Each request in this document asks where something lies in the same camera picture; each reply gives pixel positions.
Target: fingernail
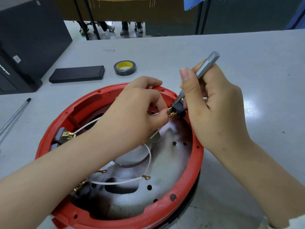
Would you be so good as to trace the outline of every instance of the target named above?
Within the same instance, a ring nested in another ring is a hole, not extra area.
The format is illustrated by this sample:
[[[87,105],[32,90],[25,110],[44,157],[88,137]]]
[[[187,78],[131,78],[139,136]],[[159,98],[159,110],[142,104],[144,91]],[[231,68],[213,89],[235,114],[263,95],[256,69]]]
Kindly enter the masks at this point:
[[[180,69],[180,77],[181,81],[186,81],[190,76],[189,76],[189,71],[186,68],[181,68]]]

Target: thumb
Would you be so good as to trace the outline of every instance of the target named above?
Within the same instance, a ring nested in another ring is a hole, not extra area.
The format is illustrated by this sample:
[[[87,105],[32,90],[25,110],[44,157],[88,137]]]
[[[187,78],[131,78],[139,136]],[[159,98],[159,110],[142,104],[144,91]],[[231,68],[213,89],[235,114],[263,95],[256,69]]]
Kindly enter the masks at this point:
[[[165,108],[158,112],[158,114],[150,116],[151,128],[156,130],[158,128],[162,128],[168,122],[168,109]]]
[[[207,108],[196,74],[189,68],[182,68],[180,76],[188,109],[193,111],[193,109]]]

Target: yellow tape core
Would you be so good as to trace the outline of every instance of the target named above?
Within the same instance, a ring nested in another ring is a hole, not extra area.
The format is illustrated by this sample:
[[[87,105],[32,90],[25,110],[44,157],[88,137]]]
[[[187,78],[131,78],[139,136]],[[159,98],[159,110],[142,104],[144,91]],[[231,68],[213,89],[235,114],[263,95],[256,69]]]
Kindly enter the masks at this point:
[[[131,62],[120,62],[116,68],[120,69],[120,70],[126,70],[129,69],[133,66],[133,64]]]

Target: computer case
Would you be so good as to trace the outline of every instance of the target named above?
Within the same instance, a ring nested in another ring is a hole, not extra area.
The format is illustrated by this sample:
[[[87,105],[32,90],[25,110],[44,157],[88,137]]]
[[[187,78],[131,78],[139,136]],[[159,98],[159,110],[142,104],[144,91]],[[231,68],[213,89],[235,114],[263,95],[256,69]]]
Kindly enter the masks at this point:
[[[53,0],[0,11],[0,95],[36,92],[71,42]]]

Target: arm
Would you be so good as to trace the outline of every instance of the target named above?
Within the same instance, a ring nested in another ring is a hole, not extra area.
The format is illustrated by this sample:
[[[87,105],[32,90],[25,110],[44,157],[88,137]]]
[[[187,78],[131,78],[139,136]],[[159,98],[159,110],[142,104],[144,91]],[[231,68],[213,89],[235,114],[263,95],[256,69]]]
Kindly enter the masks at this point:
[[[1,179],[2,228],[36,228],[82,180],[164,126],[166,103],[160,92],[145,89],[161,84],[149,77],[129,83],[89,131]],[[151,102],[160,110],[158,115],[147,114]]]
[[[241,89],[217,65],[199,84],[194,72],[201,64],[180,70],[197,138],[254,196],[273,227],[287,227],[305,214],[305,187],[250,139]]]

